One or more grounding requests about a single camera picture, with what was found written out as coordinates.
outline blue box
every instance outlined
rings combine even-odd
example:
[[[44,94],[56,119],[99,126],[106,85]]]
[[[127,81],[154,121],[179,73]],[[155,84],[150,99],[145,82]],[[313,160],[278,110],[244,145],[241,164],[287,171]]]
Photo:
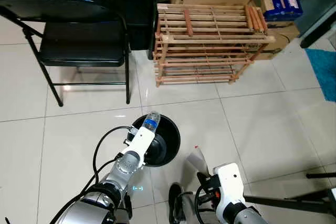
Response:
[[[264,12],[266,21],[294,21],[303,13],[300,0],[272,0],[274,9]]]

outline black cable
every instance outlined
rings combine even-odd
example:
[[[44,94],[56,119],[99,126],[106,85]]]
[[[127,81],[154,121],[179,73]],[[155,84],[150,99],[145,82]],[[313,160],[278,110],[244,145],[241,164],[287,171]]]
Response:
[[[128,126],[118,126],[118,127],[115,127],[111,130],[109,130],[107,133],[105,133],[105,135],[100,139],[100,141],[98,142],[97,144],[97,147],[95,149],[95,153],[93,154],[93,160],[92,160],[92,167],[93,167],[93,172],[95,174],[95,183],[97,184],[99,182],[99,175],[98,175],[98,172],[97,172],[97,167],[96,167],[96,159],[97,159],[97,153],[98,153],[98,149],[101,145],[101,143],[103,142],[103,140],[105,139],[105,137],[107,137],[111,132],[113,131],[116,131],[116,130],[119,130],[119,129],[128,129],[130,130],[131,128],[128,127]]]
[[[117,155],[114,159],[111,159],[110,161],[107,161],[105,164],[103,164],[102,166],[100,166],[100,168],[97,170],[98,173],[100,173],[101,170],[103,170],[107,165],[115,162],[119,157],[121,157],[121,155]],[[87,184],[85,185],[85,187],[83,188],[82,192],[86,191],[86,189],[88,189],[88,187],[90,186],[91,182],[94,180],[95,176],[93,175],[90,180],[87,182]]]
[[[197,189],[197,191],[196,191],[196,194],[195,194],[195,201],[194,201],[194,210],[195,210],[196,217],[197,217],[199,223],[200,223],[200,224],[205,224],[205,223],[203,222],[203,220],[202,220],[201,215],[200,215],[200,212],[201,212],[201,211],[200,211],[200,209],[198,209],[198,197],[199,197],[199,195],[200,195],[202,189],[203,189],[202,186],[200,186],[200,187]]]
[[[180,193],[176,198],[178,199],[178,198],[180,198],[181,196],[183,196],[183,195],[186,195],[186,194],[190,194],[190,195],[192,195],[192,194],[194,194],[192,191],[185,191],[185,192],[183,192],[183,193]]]

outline chair backrest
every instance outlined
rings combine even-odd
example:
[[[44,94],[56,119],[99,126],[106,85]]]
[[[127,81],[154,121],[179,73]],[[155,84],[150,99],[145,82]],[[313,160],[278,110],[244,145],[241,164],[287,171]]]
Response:
[[[0,0],[0,14],[35,22],[108,22],[117,14],[104,0]]]

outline black bowl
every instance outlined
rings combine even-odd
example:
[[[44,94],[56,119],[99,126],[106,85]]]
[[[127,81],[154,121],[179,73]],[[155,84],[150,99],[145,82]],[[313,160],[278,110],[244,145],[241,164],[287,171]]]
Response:
[[[139,129],[147,115],[138,118],[132,125]],[[128,140],[134,136],[127,135]],[[177,155],[180,149],[181,137],[176,124],[167,116],[161,115],[155,138],[144,157],[146,166],[158,167],[168,164]]]

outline blue light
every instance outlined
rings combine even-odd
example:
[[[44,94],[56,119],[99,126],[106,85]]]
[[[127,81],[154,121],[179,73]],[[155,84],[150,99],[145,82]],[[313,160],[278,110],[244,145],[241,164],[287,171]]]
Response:
[[[143,186],[133,186],[133,191],[143,191]]]

